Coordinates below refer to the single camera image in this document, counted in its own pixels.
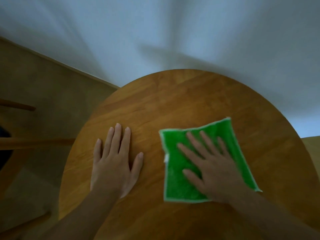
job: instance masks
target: forearm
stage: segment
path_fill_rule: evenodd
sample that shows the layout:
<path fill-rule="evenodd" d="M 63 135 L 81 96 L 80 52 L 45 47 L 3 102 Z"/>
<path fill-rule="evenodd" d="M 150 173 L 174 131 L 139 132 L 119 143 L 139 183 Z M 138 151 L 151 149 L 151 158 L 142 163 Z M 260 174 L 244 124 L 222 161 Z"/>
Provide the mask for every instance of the forearm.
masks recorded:
<path fill-rule="evenodd" d="M 93 239 L 119 198 L 119 192 L 91 191 L 83 202 L 70 212 L 41 239 Z"/>
<path fill-rule="evenodd" d="M 243 189 L 231 206 L 256 225 L 266 239 L 320 239 L 320 234 L 295 217 L 279 210 L 261 195 Z"/>

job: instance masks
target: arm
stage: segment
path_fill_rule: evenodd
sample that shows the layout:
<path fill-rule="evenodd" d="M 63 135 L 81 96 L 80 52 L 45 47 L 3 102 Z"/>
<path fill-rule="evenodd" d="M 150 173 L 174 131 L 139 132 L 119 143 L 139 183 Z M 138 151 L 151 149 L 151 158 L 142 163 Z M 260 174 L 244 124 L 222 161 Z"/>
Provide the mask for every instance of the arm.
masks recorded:
<path fill-rule="evenodd" d="M 93 239 L 120 197 L 126 196 L 136 183 L 143 153 L 129 169 L 128 154 L 131 131 L 126 128 L 121 140 L 121 125 L 110 128 L 102 151 L 100 139 L 94 148 L 90 193 L 82 203 L 42 236 L 51 239 Z"/>
<path fill-rule="evenodd" d="M 190 132 L 187 137 L 205 160 L 182 144 L 178 144 L 178 148 L 200 169 L 202 179 L 188 169 L 183 173 L 201 193 L 214 201 L 230 204 L 256 225 L 266 239 L 320 239 L 317 231 L 282 212 L 246 186 L 220 138 L 222 153 L 203 131 L 200 134 L 209 151 Z"/>

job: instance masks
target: floor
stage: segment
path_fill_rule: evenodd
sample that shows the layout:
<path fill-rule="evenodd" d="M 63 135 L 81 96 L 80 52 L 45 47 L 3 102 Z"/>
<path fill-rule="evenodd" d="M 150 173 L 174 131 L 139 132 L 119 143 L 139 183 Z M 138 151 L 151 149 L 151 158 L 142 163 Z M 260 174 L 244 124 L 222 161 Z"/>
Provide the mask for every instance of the floor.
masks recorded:
<path fill-rule="evenodd" d="M 0 40 L 0 96 L 36 107 L 0 106 L 0 117 L 40 138 L 74 138 L 110 86 Z M 51 210 L 53 216 L 20 236 L 35 239 L 58 217 L 61 177 L 70 146 L 36 149 L 0 200 L 0 232 Z"/>

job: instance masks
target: hand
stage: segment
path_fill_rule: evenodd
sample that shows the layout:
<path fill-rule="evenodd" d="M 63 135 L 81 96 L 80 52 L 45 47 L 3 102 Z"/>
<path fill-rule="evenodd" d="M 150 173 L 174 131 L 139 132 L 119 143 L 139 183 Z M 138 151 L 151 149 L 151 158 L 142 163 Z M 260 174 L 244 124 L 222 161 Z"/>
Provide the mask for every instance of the hand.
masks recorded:
<path fill-rule="evenodd" d="M 210 150 L 210 152 L 208 152 L 208 150 L 194 138 L 191 132 L 188 132 L 186 135 L 204 159 L 179 143 L 178 148 L 200 169 L 202 179 L 198 178 L 198 176 L 189 169 L 183 170 L 184 175 L 191 184 L 208 198 L 216 202 L 229 203 L 230 200 L 236 196 L 238 190 L 244 189 L 247 186 L 232 160 L 226 145 L 221 138 L 218 138 L 218 143 L 222 150 L 222 153 L 220 153 L 206 133 L 201 131 L 200 135 Z"/>
<path fill-rule="evenodd" d="M 90 190 L 103 190 L 107 193 L 116 191 L 125 197 L 138 180 L 143 164 L 143 153 L 134 159 L 129 168 L 129 145 L 131 130 L 127 127 L 121 141 L 121 125 L 111 127 L 106 137 L 101 156 L 102 141 L 97 140 L 93 152 L 93 168 Z"/>

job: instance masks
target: green sponge cloth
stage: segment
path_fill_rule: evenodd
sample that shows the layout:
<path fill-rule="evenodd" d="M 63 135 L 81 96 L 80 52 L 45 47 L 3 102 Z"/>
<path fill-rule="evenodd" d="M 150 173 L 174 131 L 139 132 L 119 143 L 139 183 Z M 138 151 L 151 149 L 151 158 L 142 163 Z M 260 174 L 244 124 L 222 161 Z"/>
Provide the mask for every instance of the green sponge cloth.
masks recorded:
<path fill-rule="evenodd" d="M 162 147 L 165 152 L 164 201 L 189 203 L 210 201 L 205 195 L 200 193 L 193 185 L 191 185 L 182 173 L 182 170 L 187 168 L 191 169 L 201 177 L 199 169 L 177 148 L 177 144 L 182 143 L 192 151 L 196 152 L 186 137 L 186 133 L 188 131 L 192 132 L 193 136 L 203 144 L 204 141 L 199 134 L 200 131 L 204 131 L 213 140 L 215 145 L 217 145 L 217 137 L 221 137 L 226 143 L 229 153 L 241 172 L 245 183 L 251 189 L 261 191 L 251 174 L 246 159 L 242 154 L 231 125 L 231 118 L 228 117 L 198 128 L 162 129 L 159 131 Z"/>

